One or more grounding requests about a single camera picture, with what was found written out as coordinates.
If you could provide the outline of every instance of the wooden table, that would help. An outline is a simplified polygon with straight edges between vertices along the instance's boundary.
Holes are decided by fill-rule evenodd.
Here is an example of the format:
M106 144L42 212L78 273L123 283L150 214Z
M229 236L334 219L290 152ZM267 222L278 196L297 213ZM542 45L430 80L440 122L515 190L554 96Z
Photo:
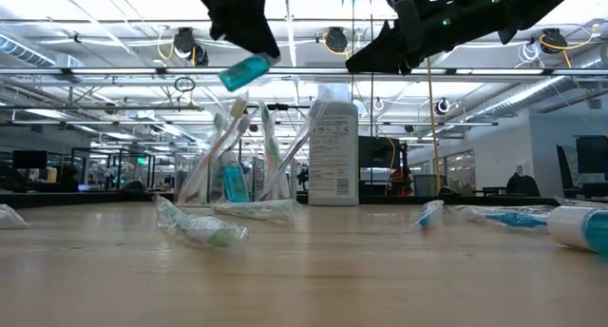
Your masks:
M23 209L0 230L0 325L606 326L608 261L548 236L416 206L310 208L294 225L238 220L244 254L156 230L152 203Z

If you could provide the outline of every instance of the bottle label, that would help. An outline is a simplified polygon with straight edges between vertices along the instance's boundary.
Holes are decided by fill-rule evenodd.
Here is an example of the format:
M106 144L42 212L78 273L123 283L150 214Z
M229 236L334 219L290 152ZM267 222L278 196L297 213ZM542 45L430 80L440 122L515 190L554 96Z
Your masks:
M319 120L310 141L309 195L317 198L356 196L356 128L355 118L349 116L324 115Z

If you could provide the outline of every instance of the table surface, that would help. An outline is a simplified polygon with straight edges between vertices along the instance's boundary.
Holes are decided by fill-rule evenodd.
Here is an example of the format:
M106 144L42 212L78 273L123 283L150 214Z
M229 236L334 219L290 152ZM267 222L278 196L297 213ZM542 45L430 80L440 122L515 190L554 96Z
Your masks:
M608 260L417 206L236 220L244 253L158 231L152 203L23 209L0 230L1 325L605 326Z

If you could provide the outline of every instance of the teal liquid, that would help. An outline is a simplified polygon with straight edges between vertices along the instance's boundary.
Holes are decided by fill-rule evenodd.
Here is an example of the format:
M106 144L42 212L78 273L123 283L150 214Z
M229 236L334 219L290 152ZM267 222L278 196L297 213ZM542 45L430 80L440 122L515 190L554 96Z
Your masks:
M584 229L589 247L608 255L608 211L597 211L589 217Z
M235 91L265 74L269 69L270 63L264 56L254 55L224 70L219 75L219 80L226 89Z
M224 196L229 202L249 202L243 172L237 163L228 163L222 168Z

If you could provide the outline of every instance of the computer monitor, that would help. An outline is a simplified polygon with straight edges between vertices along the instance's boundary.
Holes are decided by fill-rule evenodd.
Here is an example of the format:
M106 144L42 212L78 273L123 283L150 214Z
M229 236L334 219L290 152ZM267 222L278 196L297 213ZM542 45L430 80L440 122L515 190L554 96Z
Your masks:
M13 150L14 169L42 169L47 167L47 152L39 150Z
M394 146L394 159L392 145L385 137L359 136L359 167L399 168L401 166L401 145L398 139L390 139Z
M608 138L588 136L577 138L579 173L608 173Z

